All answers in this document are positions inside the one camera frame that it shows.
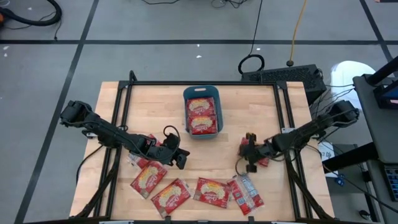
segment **blue plastic bin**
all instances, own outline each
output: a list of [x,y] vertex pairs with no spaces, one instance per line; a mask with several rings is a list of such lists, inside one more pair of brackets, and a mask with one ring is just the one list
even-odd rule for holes
[[[191,135],[193,139],[211,139],[217,136],[217,134],[223,129],[223,114],[221,111],[220,94],[216,87],[212,85],[204,86],[191,86],[184,90],[184,108],[185,108],[185,129]],[[217,118],[217,133],[216,134],[191,134],[188,129],[188,111],[187,101],[195,98],[213,97],[216,110]]]

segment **yellow cable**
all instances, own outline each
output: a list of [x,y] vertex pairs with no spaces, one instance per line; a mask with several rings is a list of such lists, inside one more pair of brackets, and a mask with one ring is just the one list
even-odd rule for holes
[[304,0],[303,8],[301,8],[300,15],[298,17],[298,21],[296,26],[294,27],[294,33],[293,33],[293,40],[292,40],[292,49],[290,50],[290,60],[293,59],[293,54],[294,54],[294,41],[296,40],[296,32],[297,28],[299,27],[299,24],[301,22],[301,18],[303,17],[305,6],[307,5],[307,0]]

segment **wooden table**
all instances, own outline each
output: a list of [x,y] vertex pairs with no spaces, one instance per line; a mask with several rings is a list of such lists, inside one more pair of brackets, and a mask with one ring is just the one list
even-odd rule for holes
[[[117,82],[104,82],[101,86],[95,112],[103,119],[111,121]],[[191,152],[184,170],[170,167],[168,174],[151,193],[151,198],[176,178],[185,179],[191,189],[198,177],[226,182],[235,175],[234,165],[241,138],[246,132],[257,134],[257,139],[265,139],[280,132],[274,93],[271,86],[217,86],[223,109],[224,128],[212,140],[193,140],[184,131],[184,103],[182,92],[187,86],[133,86],[127,125],[129,133],[153,134],[161,141],[163,128],[174,125],[181,132],[180,147]],[[302,83],[288,83],[290,102],[297,127],[311,120],[307,99]],[[283,94],[280,92],[284,121],[287,115]],[[310,145],[317,147],[316,142]],[[98,147],[96,139],[88,140],[85,156]],[[86,205],[98,188],[105,150],[88,159],[81,168],[80,179],[70,215],[76,215]],[[161,220],[158,211],[149,198],[141,199],[130,183],[138,174],[128,162],[127,150],[122,150],[118,182],[114,198],[113,220]],[[325,211],[333,216],[333,208],[323,173],[320,156],[310,148],[301,152],[303,168],[309,191]],[[239,170],[244,171],[245,162]],[[269,166],[258,167],[258,173],[250,178],[264,200],[265,206],[253,214],[256,221],[294,221],[292,200],[284,162],[271,161]],[[301,216],[305,216],[301,191],[297,188]],[[108,191],[104,193],[101,214],[105,214]],[[219,208],[189,199],[171,214],[172,220],[247,220],[238,204],[231,201],[228,209]]]

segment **snack package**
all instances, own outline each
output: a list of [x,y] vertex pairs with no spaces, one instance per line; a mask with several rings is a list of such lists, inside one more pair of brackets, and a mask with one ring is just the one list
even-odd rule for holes
[[[245,137],[242,138],[241,144],[249,144],[249,140],[246,139]],[[261,166],[267,167],[268,163],[269,163],[269,159],[268,158],[263,158],[260,159],[259,161],[257,161],[257,163]]]
[[[148,137],[150,137],[152,139],[156,139],[155,136],[153,136],[152,134],[148,135]],[[162,143],[156,139],[155,145],[160,146],[161,144]],[[147,159],[144,159],[142,157],[139,157],[139,156],[131,154],[131,153],[129,154],[129,158],[131,160],[131,164],[133,166],[139,167],[140,169],[143,169],[149,162]]]
[[227,184],[199,177],[193,199],[226,208],[230,194],[231,188]]
[[160,216],[165,218],[190,197],[188,185],[181,179],[175,179],[151,200]]
[[144,198],[147,198],[166,173],[167,169],[162,164],[150,161],[130,186]]
[[209,116],[215,115],[214,98],[196,98],[187,100],[188,116]]
[[192,134],[216,134],[217,118],[215,115],[188,117],[188,128]]
[[243,215],[247,215],[264,205],[260,195],[254,188],[247,175],[236,176],[228,181],[232,194],[241,208]]

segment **gray floor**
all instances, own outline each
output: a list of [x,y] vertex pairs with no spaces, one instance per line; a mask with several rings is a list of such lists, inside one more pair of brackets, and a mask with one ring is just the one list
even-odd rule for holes
[[[66,102],[82,100],[95,106],[101,82],[126,79],[131,69],[140,80],[239,80],[238,63],[251,46],[238,42],[225,44],[222,40],[252,39],[260,4],[260,0],[249,0],[239,9],[230,5],[214,9],[210,0],[181,0],[158,6],[138,0],[57,2],[63,9],[63,19],[57,35],[60,41],[56,44],[51,42],[56,25],[0,30],[2,223],[13,223],[16,219],[65,81],[68,83],[73,78]],[[285,66],[290,52],[288,40],[292,38],[302,3],[302,0],[264,0],[257,40],[286,40],[278,44],[265,41],[254,47],[256,53],[264,56],[266,68]],[[382,38],[398,40],[398,24],[392,22],[396,20],[398,3],[377,4],[373,0],[366,3]],[[88,33],[82,35],[92,6],[97,6],[93,8],[92,23],[88,23]],[[33,19],[53,11],[51,5],[41,0],[11,0],[8,8]],[[22,25],[10,21],[6,26]],[[126,45],[98,41],[83,46],[84,39],[192,41],[154,45],[139,41]],[[203,40],[217,40],[220,44],[201,44],[205,43]],[[297,40],[323,41],[318,42],[321,45],[299,42],[294,61],[296,65],[316,64],[323,70],[327,83],[331,67],[344,60],[363,62],[375,70],[387,62],[386,51],[373,42],[378,39],[359,0],[308,0]],[[346,40],[364,41],[347,45]],[[398,55],[398,46],[388,45],[388,49],[393,57]],[[256,70],[258,66],[257,62],[248,61],[243,70]],[[332,135],[330,140],[362,145],[371,139],[366,122],[361,119],[350,129]],[[25,222],[68,216],[75,172],[83,159],[85,143],[76,129],[55,127]],[[332,195],[336,216],[360,222],[356,211],[366,209],[362,197]]]

